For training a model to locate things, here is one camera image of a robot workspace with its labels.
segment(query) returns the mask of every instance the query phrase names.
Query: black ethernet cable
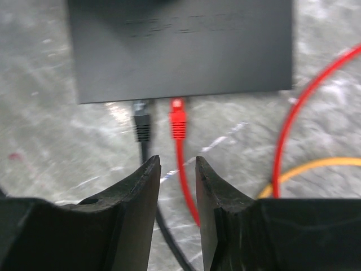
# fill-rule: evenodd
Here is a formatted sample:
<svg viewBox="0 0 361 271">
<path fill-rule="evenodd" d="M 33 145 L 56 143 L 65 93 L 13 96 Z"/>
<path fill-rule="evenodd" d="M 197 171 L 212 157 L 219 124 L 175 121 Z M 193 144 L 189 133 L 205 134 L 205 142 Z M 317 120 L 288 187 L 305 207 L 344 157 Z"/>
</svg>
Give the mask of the black ethernet cable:
<svg viewBox="0 0 361 271">
<path fill-rule="evenodd" d="M 142 163 L 148 160 L 149 156 L 149 142 L 151 140 L 151 115 L 149 113 L 149 101 L 137 100 L 133 103 L 134 122 L 137 132 L 137 140 L 141 145 Z M 162 235 L 168 247 L 172 251 L 179 265 L 184 271 L 195 271 L 194 267 L 187 261 L 182 250 L 176 244 L 169 229 L 165 225 L 165 220 L 157 205 L 156 221 L 162 232 Z"/>
</svg>

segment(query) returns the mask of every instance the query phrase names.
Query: concrete floor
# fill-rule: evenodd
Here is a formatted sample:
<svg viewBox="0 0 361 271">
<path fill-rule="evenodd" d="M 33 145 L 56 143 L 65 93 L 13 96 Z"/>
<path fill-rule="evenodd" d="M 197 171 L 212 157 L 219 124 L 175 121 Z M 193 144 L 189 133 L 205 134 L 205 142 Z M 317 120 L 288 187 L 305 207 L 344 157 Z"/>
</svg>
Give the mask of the concrete floor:
<svg viewBox="0 0 361 271">
<path fill-rule="evenodd" d="M 361 41 L 359 0 L 298 0 L 295 91 L 191 98 L 186 142 L 228 182 L 255 196 L 269 181 L 281 122 L 309 80 Z M 288 141 L 284 170 L 327 156 L 361 154 L 361 58 L 328 80 L 308 102 Z M 76 105 L 71 47 L 61 0 L 0 1 L 0 185 L 13 196 L 68 204 L 133 172 L 139 163 L 130 103 Z M 160 205 L 197 270 L 200 234 L 178 185 L 169 100 L 155 105 L 152 153 L 163 178 Z M 282 186 L 287 197 L 360 197 L 361 170 L 329 167 Z M 149 270 L 180 270 L 155 226 Z"/>
</svg>

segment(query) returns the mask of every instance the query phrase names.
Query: cable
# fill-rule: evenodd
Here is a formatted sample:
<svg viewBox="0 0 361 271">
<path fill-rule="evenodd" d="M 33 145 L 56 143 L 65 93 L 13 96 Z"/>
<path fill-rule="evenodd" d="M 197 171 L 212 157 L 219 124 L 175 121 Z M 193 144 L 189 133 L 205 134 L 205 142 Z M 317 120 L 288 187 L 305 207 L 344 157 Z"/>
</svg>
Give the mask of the cable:
<svg viewBox="0 0 361 271">
<path fill-rule="evenodd" d="M 303 91 L 297 103 L 289 111 L 289 114 L 280 132 L 280 136 L 276 147 L 275 161 L 274 161 L 273 174 L 272 174 L 272 189 L 273 189 L 274 198 L 279 197 L 278 178 L 281 171 L 284 145 L 297 114 L 299 113 L 300 109 L 303 107 L 305 102 L 309 99 L 311 94 L 328 76 L 330 76 L 337 69 L 341 68 L 347 62 L 351 61 L 360 53 L 361 53 L 361 43 L 356 45 L 345 55 L 336 59 L 333 63 L 327 66 L 320 75 L 316 76 L 313 79 L 311 84 Z"/>
<path fill-rule="evenodd" d="M 330 165 L 357 165 L 361 167 L 361 158 L 356 157 L 331 157 L 331 158 L 324 158 L 319 160 L 314 160 L 308 162 L 306 164 L 300 165 L 295 167 L 285 173 L 283 173 L 279 181 L 280 183 L 287 182 L 292 177 L 297 176 L 305 171 L 309 171 L 310 169 L 320 168 L 320 167 L 327 167 Z M 272 186 L 267 185 L 257 196 L 258 199 L 266 198 L 272 194 Z"/>
<path fill-rule="evenodd" d="M 133 109 L 137 139 L 141 145 L 142 164 L 144 164 L 149 158 L 148 149 L 151 139 L 151 116 L 148 112 L 148 102 L 146 100 L 136 101 L 133 104 Z M 160 231 L 162 232 L 165 242 L 172 251 L 179 265 L 183 268 L 184 271 L 195 271 L 194 267 L 186 260 L 182 250 L 177 246 L 169 229 L 166 227 L 165 220 L 163 218 L 162 212 L 160 211 L 159 205 L 157 205 L 156 210 L 156 222 Z"/>
<path fill-rule="evenodd" d="M 186 171 L 184 170 L 183 166 L 183 140 L 186 138 L 187 114 L 184 110 L 184 102 L 180 98 L 173 99 L 171 101 L 170 107 L 171 133 L 172 137 L 175 139 L 175 145 L 177 150 L 177 163 L 179 169 L 180 186 L 182 187 L 183 195 L 186 200 L 188 209 L 190 210 L 195 223 L 199 227 L 200 223 L 197 207 L 194 204 L 192 194 L 188 186 Z"/>
</svg>

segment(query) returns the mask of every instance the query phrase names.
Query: red ethernet cable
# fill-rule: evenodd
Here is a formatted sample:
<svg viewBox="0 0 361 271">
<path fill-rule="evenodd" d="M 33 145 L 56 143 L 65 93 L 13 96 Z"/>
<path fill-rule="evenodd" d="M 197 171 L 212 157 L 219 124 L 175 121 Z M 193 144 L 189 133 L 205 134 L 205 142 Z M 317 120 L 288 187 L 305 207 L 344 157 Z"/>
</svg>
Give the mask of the red ethernet cable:
<svg viewBox="0 0 361 271">
<path fill-rule="evenodd" d="M 323 72 L 321 72 L 318 76 L 316 76 L 309 86 L 303 91 L 300 95 L 297 103 L 290 109 L 288 116 L 286 117 L 285 123 L 282 127 L 282 130 L 279 135 L 278 144 L 276 147 L 275 154 L 275 162 L 273 167 L 273 175 L 272 175 L 272 189 L 273 189 L 273 197 L 279 197 L 279 175 L 281 171 L 282 164 L 282 155 L 284 150 L 285 141 L 290 132 L 290 129 L 296 119 L 297 114 L 306 103 L 306 101 L 311 97 L 311 94 L 316 90 L 316 88 L 333 72 L 341 68 L 347 62 L 354 59 L 358 54 L 361 53 L 361 43 L 353 47 L 346 54 L 336 59 L 333 63 L 327 66 Z"/>
<path fill-rule="evenodd" d="M 172 137 L 175 139 L 175 144 L 177 147 L 177 162 L 179 169 L 179 181 L 182 187 L 183 195 L 186 200 L 188 209 L 191 212 L 191 215 L 199 227 L 199 216 L 197 207 L 194 204 L 190 188 L 188 186 L 188 181 L 186 177 L 186 171 L 184 170 L 184 158 L 183 158 L 183 140 L 186 138 L 186 126 L 187 126 L 187 114 L 184 110 L 184 101 L 180 98 L 171 100 L 171 133 Z"/>
</svg>

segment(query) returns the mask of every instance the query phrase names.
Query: yellow cable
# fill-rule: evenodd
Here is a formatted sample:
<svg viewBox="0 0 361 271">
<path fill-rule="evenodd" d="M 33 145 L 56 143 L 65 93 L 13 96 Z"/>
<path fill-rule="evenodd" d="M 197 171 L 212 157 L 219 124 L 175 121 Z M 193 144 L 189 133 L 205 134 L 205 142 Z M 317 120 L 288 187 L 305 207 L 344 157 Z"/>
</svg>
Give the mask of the yellow cable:
<svg viewBox="0 0 361 271">
<path fill-rule="evenodd" d="M 320 160 L 314 160 L 308 162 L 306 164 L 300 165 L 299 167 L 295 167 L 285 173 L 283 173 L 279 177 L 279 183 L 287 182 L 294 176 L 297 176 L 305 171 L 309 171 L 310 169 L 326 167 L 330 165 L 358 165 L 361 167 L 361 158 L 356 157 L 331 157 L 324 158 Z M 258 199 L 266 198 L 270 196 L 272 193 L 271 184 L 267 185 L 257 196 Z"/>
</svg>

